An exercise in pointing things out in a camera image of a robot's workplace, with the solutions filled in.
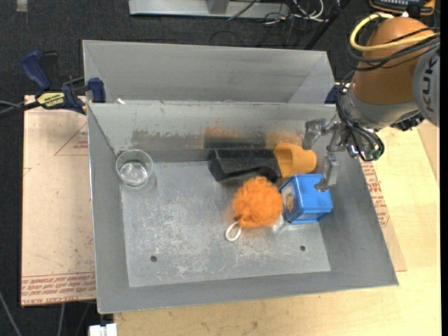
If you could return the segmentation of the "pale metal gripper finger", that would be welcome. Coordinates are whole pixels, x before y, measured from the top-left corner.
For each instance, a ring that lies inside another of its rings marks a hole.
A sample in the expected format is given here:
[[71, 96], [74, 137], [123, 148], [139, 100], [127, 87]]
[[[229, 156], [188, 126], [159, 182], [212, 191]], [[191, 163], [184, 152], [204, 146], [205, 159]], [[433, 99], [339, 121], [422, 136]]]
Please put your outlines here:
[[323, 159], [321, 180], [314, 186], [319, 192], [325, 192], [337, 183], [341, 162], [333, 153], [327, 153]]
[[302, 147], [311, 150], [317, 140], [327, 134], [326, 119], [314, 119], [305, 123], [305, 133], [302, 139]]

